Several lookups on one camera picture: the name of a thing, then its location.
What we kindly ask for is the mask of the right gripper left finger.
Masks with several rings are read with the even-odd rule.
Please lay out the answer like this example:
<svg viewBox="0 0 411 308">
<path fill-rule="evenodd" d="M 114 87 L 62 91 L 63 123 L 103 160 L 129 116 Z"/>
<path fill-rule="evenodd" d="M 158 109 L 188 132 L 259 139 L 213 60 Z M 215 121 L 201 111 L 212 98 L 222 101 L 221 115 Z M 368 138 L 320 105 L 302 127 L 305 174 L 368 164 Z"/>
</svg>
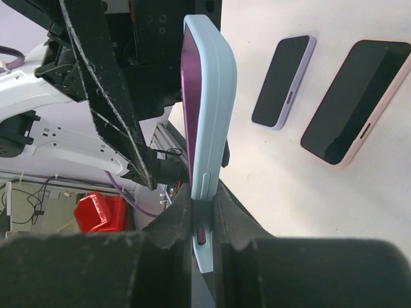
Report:
<svg viewBox="0 0 411 308">
<path fill-rule="evenodd" d="M 140 231 L 20 235 L 1 244 L 2 307 L 189 307 L 191 198 Z"/>
</svg>

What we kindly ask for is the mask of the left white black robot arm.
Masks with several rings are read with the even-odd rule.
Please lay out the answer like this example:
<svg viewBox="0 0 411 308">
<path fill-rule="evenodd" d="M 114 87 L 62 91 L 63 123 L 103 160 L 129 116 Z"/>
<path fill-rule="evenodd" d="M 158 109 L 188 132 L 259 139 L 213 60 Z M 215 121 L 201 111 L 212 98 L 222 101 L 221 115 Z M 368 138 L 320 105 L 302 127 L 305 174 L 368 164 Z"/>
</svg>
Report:
<svg viewBox="0 0 411 308">
<path fill-rule="evenodd" d="M 2 1 L 1 165 L 155 189 L 187 182 L 148 145 L 182 100 L 183 20 L 220 27 L 221 1 Z"/>
</svg>

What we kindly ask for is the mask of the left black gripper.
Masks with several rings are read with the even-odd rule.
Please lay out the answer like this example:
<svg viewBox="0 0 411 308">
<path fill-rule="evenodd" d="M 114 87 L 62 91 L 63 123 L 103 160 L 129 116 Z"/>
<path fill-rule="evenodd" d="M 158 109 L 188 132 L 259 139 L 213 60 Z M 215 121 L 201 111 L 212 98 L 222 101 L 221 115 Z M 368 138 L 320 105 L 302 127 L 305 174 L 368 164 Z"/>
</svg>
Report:
<svg viewBox="0 0 411 308">
<path fill-rule="evenodd" d="M 165 107 L 182 99 L 184 17 L 206 15 L 220 28 L 221 1 L 34 1 L 33 5 L 49 37 L 48 55 L 36 77 L 73 101 L 87 98 L 99 137 L 129 163 L 129 178 L 155 189 L 155 155 L 138 120 L 159 117 Z"/>
</svg>

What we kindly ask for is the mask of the light blue phone case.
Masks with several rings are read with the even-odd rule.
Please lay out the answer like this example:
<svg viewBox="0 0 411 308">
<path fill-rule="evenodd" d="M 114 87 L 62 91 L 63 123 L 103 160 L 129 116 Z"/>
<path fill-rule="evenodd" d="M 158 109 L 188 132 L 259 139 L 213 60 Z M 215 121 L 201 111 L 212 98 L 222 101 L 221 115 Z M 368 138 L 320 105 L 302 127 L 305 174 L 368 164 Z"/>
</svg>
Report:
<svg viewBox="0 0 411 308">
<path fill-rule="evenodd" d="M 191 200 L 193 209 L 199 204 L 209 222 L 213 252 L 213 200 L 236 96 L 237 67 L 230 45 L 208 16 L 187 15 L 186 27 L 200 53 L 202 75 Z"/>
</svg>

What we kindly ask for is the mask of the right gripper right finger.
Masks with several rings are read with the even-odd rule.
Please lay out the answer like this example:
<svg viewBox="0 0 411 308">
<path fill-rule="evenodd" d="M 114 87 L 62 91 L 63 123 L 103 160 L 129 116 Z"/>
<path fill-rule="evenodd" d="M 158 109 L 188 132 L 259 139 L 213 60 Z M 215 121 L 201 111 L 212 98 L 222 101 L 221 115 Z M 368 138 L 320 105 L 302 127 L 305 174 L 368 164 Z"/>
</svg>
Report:
<svg viewBox="0 0 411 308">
<path fill-rule="evenodd" d="M 410 306 L 410 265 L 393 244 L 275 237 L 224 184 L 213 248 L 217 307 Z"/>
</svg>

